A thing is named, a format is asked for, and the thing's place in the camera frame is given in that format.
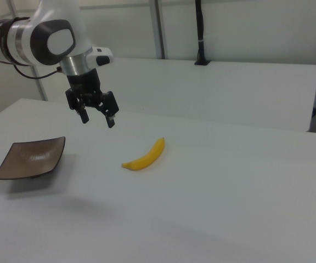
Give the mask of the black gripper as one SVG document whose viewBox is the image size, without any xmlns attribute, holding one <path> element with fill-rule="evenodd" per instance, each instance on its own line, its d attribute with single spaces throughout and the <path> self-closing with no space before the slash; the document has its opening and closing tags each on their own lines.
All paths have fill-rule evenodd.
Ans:
<svg viewBox="0 0 316 263">
<path fill-rule="evenodd" d="M 81 75 L 67 76 L 70 89 L 65 92 L 67 103 L 71 110 L 75 110 L 81 117 L 83 124 L 89 121 L 85 106 L 95 107 L 106 119 L 109 128 L 115 125 L 115 114 L 119 106 L 112 91 L 102 93 L 100 79 L 96 69 Z"/>
</svg>

